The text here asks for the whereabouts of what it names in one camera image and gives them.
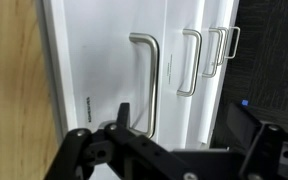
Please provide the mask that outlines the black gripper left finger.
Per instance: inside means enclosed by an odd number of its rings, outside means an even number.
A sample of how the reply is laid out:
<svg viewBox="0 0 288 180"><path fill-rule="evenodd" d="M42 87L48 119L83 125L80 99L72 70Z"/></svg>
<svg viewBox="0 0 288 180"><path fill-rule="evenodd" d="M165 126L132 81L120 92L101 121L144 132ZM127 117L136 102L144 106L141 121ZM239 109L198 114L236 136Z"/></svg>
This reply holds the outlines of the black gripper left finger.
<svg viewBox="0 0 288 180"><path fill-rule="evenodd" d="M170 180L158 160L161 147L128 130L129 119L130 104L121 103L117 119L103 129L69 131L44 180L89 180L101 164L122 180Z"/></svg>

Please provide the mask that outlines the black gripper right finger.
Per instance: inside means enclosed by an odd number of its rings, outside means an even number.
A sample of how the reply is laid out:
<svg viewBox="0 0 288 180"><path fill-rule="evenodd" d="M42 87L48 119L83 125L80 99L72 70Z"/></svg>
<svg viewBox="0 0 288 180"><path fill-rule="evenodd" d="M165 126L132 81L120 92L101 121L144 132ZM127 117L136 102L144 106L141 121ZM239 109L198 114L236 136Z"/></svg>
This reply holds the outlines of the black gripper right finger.
<svg viewBox="0 0 288 180"><path fill-rule="evenodd" d="M288 180L288 132L276 123L261 122L244 106L231 103L227 126L244 148L242 180Z"/></svg>

